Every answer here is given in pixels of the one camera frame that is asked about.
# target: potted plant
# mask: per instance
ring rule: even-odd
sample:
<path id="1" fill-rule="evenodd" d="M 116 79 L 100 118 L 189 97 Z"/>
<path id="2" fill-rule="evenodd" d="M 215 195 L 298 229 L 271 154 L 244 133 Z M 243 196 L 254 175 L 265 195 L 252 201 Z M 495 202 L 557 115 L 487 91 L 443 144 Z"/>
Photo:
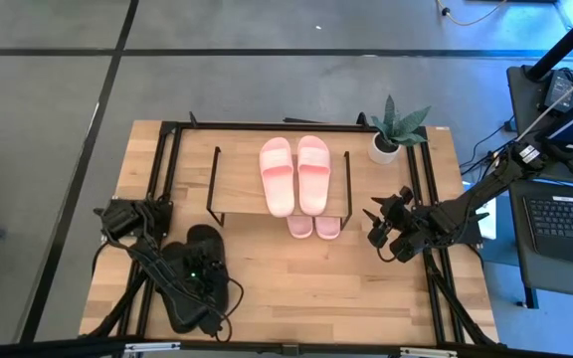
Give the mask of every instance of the potted plant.
<path id="1" fill-rule="evenodd" d="M 424 121 L 429 110 L 430 107 L 427 106 L 400 119 L 399 112 L 395 110 L 395 102 L 389 94 L 384 109 L 384 121 L 375 115 L 371 116 L 377 133 L 368 148 L 368 156 L 376 163 L 388 164 L 395 159 L 400 146 L 413 146 L 426 141 L 426 138 L 414 131 Z"/>

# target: succulent plant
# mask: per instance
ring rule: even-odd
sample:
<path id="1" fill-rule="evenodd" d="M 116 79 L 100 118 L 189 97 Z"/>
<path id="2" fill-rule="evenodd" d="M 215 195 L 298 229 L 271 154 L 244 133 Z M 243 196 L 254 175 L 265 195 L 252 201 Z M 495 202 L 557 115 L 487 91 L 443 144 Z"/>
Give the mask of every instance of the succulent plant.
<path id="1" fill-rule="evenodd" d="M 372 115 L 371 119 L 386 144 L 393 147 L 397 145 L 413 146 L 426 141 L 426 138 L 414 133 L 414 131 L 426 119 L 429 110 L 430 107 L 427 106 L 401 118 L 399 112 L 395 110 L 395 102 L 389 94 L 384 109 L 384 120 L 379 120 L 375 115 Z"/>

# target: pink slide sandal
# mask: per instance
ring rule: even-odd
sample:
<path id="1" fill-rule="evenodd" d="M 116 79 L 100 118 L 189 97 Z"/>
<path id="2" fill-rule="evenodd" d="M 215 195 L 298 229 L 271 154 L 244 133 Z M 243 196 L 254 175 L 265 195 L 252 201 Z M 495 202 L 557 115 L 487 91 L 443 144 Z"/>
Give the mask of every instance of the pink slide sandal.
<path id="1" fill-rule="evenodd" d="M 317 235 L 325 240 L 333 240 L 339 236 L 339 218 L 315 217 Z"/>
<path id="2" fill-rule="evenodd" d="M 309 216 L 286 217 L 290 234 L 296 239 L 306 239 L 313 233 L 313 218 Z"/>
<path id="3" fill-rule="evenodd" d="M 260 175 L 269 212 L 277 218 L 289 216 L 295 208 L 295 198 L 293 162 L 286 139 L 278 137 L 265 143 L 260 150 Z"/>
<path id="4" fill-rule="evenodd" d="M 297 144 L 297 172 L 299 175 L 299 206 L 311 216 L 320 215 L 326 208 L 330 153 L 316 136 L 306 135 Z"/>

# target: concrete floor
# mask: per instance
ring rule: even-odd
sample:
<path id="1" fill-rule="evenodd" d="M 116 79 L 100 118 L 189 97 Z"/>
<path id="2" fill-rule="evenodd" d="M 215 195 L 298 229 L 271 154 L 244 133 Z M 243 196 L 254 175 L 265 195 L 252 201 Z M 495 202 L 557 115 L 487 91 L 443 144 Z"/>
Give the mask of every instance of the concrete floor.
<path id="1" fill-rule="evenodd" d="M 493 6 L 447 2 L 462 20 Z M 562 6 L 568 3 L 573 6 L 571 0 Z M 113 48 L 128 4 L 0 0 L 0 47 Z M 546 50 L 563 34 L 557 10 L 544 4 L 508 4 L 478 26 L 461 28 L 444 21 L 433 1 L 148 0 L 138 6 L 127 47 Z M 479 139 L 511 116 L 505 70 L 534 61 L 123 58 L 38 339 L 77 334 L 99 237 L 92 208 L 104 206 L 113 192 L 134 120 L 187 120 L 192 110 L 199 120 L 280 121 L 291 116 L 348 123 L 359 111 L 381 115 L 390 93 L 403 112 L 431 105 L 427 124 L 452 128 L 463 162 Z M 8 231 L 0 242 L 0 344 L 16 337 L 108 64 L 107 57 L 0 57 L 0 226 Z M 573 60 L 562 66 L 573 68 Z M 479 152 L 510 137 L 498 134 Z M 573 353 L 572 345 L 561 342 L 566 337 L 559 335 L 565 332 L 537 328 L 560 322 L 555 319 L 568 302 L 565 298 L 549 299 L 542 302 L 545 309 L 526 312 L 511 305 L 522 296 L 518 274 L 494 268 L 487 275 L 504 343 Z M 532 317 L 539 325 L 523 329 Z"/>

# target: green leaf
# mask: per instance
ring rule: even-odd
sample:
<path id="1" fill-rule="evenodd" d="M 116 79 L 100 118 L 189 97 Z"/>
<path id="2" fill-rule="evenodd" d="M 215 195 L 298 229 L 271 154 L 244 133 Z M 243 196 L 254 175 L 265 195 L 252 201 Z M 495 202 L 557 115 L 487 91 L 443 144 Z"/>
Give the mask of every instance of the green leaf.
<path id="1" fill-rule="evenodd" d="M 379 120 L 379 118 L 376 117 L 375 115 L 371 115 L 370 118 L 373 120 L 373 124 L 375 124 L 375 126 L 377 127 L 377 130 L 379 130 L 379 132 L 382 133 L 384 138 L 388 139 L 388 137 L 389 137 L 388 126 L 386 124 L 382 123 L 382 121 Z"/>
<path id="2" fill-rule="evenodd" d="M 388 94 L 388 98 L 386 98 L 386 108 L 384 109 L 384 123 L 388 125 L 389 128 L 393 127 L 395 116 L 395 101 L 393 101 L 393 97 Z"/>
<path id="3" fill-rule="evenodd" d="M 413 132 L 426 119 L 429 110 L 430 107 L 427 106 L 408 114 L 404 119 L 398 120 L 395 123 L 395 134 L 402 135 Z"/>
<path id="4" fill-rule="evenodd" d="M 396 143 L 406 145 L 406 146 L 412 146 L 412 145 L 415 145 L 417 143 L 422 143 L 422 142 L 426 141 L 426 138 L 424 138 L 423 136 L 421 136 L 419 134 L 415 134 L 415 133 L 406 133 L 406 134 L 392 137 L 391 139 L 393 139 L 393 141 L 395 141 Z"/>

